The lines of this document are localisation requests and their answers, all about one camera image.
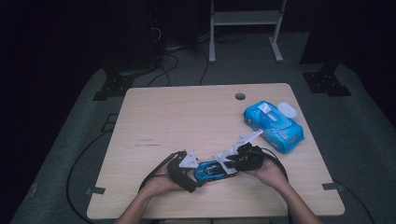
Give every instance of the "human hand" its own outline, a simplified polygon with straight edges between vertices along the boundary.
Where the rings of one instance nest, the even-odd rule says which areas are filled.
[[[276,191],[289,184],[280,168],[270,159],[264,159],[261,168],[245,171],[245,173],[256,176],[263,184],[274,188]]]
[[[142,188],[143,191],[151,196],[166,193],[170,190],[181,189],[181,187],[173,182],[168,175],[167,162],[160,170],[158,170],[155,175],[146,183],[145,187]]]

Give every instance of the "blue packaging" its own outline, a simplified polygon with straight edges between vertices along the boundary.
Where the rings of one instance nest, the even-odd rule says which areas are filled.
[[[245,110],[244,118],[253,131],[261,129],[261,137],[281,153],[290,152],[304,140],[303,127],[287,118],[269,102],[261,101],[249,106]]]

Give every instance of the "white shelf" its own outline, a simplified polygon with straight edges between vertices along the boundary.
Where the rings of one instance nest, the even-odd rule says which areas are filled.
[[[215,12],[214,25],[264,25],[276,24],[279,11]]]

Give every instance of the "white plastic part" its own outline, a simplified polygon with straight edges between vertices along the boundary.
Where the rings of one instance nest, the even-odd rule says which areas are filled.
[[[229,169],[229,168],[227,168],[226,165],[224,165],[224,162],[225,162],[225,161],[230,161],[230,160],[227,159],[227,157],[228,157],[228,156],[231,156],[231,155],[236,155],[236,154],[238,154],[237,149],[238,149],[239,147],[241,147],[242,145],[244,145],[244,144],[250,142],[250,141],[253,140],[255,137],[259,136],[261,133],[262,133],[262,130],[258,130],[258,131],[253,132],[253,133],[239,134],[238,140],[236,141],[235,144],[233,144],[232,147],[228,148],[228,149],[227,149],[225,152],[223,152],[223,153],[218,153],[218,154],[214,155],[213,158],[215,158],[215,160],[218,161],[218,162],[221,164],[221,167],[224,169],[224,171],[225,171],[228,175],[231,175],[231,174],[236,173],[237,171],[236,171],[234,168]]]
[[[215,160],[221,164],[221,167],[224,169],[224,171],[227,173],[227,175],[231,175],[231,174],[235,174],[237,171],[234,168],[232,168],[232,169],[227,168],[227,166],[224,165],[224,162],[230,161],[227,159],[228,156],[236,155],[236,154],[238,154],[236,149],[233,147],[230,147],[224,153],[218,153],[218,154],[214,155],[213,158],[215,158]]]
[[[289,119],[297,117],[297,110],[286,102],[279,103],[277,109]]]
[[[277,118],[271,113],[271,106],[269,106],[267,103],[262,103],[261,105],[259,105],[259,109],[262,111],[262,113],[266,114],[268,118],[273,121],[277,121]]]
[[[257,136],[259,136],[260,134],[262,134],[262,130],[258,130],[253,133],[239,134],[238,141],[236,141],[236,143],[233,144],[233,148],[237,149],[237,148],[241,147],[242,145],[250,142],[251,140],[253,140]]]
[[[181,163],[178,165],[181,168],[198,168],[197,157],[195,156],[195,151],[192,150]]]

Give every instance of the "blue toy car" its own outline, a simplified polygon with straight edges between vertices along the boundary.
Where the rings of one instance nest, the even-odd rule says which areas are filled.
[[[217,161],[203,161],[198,164],[198,168],[194,170],[194,176],[197,181],[210,182],[235,176],[235,174],[227,175],[221,164]]]

